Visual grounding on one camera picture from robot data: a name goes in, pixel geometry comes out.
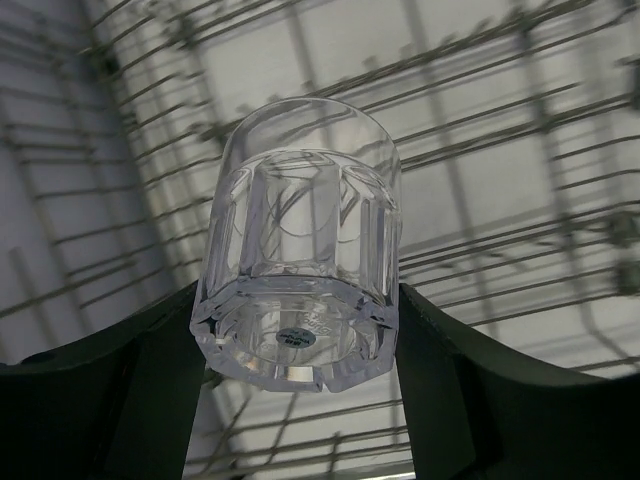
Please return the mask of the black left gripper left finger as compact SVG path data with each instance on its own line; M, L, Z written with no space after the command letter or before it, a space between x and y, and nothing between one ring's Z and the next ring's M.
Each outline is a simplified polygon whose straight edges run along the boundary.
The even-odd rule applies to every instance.
M2 367L2 478L181 478L204 374L194 297Z

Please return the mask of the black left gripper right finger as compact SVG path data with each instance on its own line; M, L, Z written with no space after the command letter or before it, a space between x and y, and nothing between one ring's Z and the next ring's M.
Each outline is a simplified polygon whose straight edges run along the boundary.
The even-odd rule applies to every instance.
M420 479L635 479L639 378L520 353L399 290L396 364Z

